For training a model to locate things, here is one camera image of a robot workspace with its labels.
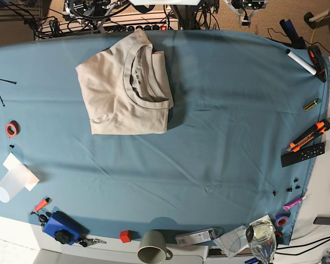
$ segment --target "mug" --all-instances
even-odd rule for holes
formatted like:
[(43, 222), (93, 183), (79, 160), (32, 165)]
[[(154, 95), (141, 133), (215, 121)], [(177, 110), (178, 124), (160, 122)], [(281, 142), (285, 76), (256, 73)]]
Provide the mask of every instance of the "mug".
[(143, 236), (137, 256), (144, 263), (160, 264), (172, 259), (173, 254), (166, 248), (164, 236), (159, 231), (150, 230)]

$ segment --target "teal fabric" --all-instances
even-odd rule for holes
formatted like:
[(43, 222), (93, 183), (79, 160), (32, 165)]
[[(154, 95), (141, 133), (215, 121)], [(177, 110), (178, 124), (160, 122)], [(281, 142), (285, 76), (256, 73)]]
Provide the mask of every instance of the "teal fabric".
[[(125, 35), (0, 48), (0, 78), (18, 82), (0, 81), (0, 180), (10, 151), (41, 180), (31, 192), (0, 202), (0, 216), (38, 224), (29, 213), (48, 196), (47, 209), (58, 207), (90, 234), (118, 238), (132, 230), (139, 238), (160, 229), (173, 243), (181, 232), (228, 232), (266, 214), (274, 218), (303, 195), (314, 159), (282, 168), (280, 156), (326, 117), (328, 82), (296, 64), (284, 45), (263, 37), (147, 31), (154, 49), (166, 54), (174, 97), (168, 131), (92, 136), (75, 67)], [(307, 51), (294, 52), (309, 61)], [(316, 98), (322, 103), (305, 112)], [(13, 139), (5, 134), (11, 120), (21, 130)], [(296, 184), (301, 189), (286, 192)], [(283, 229), (285, 244), (299, 207)]]

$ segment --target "black remote control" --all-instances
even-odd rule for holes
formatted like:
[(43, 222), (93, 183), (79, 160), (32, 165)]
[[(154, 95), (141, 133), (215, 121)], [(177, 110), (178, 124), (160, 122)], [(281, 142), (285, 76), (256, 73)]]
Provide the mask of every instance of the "black remote control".
[(315, 144), (310, 147), (302, 148), (299, 151), (291, 152), (281, 156), (282, 167), (290, 166), (292, 164), (309, 160), (316, 156), (322, 155), (325, 152), (325, 142)]

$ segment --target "mug handle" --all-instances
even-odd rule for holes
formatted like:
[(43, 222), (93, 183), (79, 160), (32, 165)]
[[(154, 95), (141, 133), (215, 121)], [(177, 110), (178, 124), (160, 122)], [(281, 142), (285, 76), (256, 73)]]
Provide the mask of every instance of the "mug handle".
[(173, 256), (174, 255), (172, 254), (172, 252), (170, 250), (166, 249), (166, 260), (172, 259)]

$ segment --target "red block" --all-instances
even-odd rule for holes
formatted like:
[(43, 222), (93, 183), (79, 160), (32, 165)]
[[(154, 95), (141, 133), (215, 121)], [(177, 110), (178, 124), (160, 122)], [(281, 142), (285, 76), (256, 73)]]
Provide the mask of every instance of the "red block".
[(121, 239), (122, 243), (131, 242), (131, 240), (132, 240), (131, 232), (129, 230), (122, 231), (120, 233), (120, 239)]

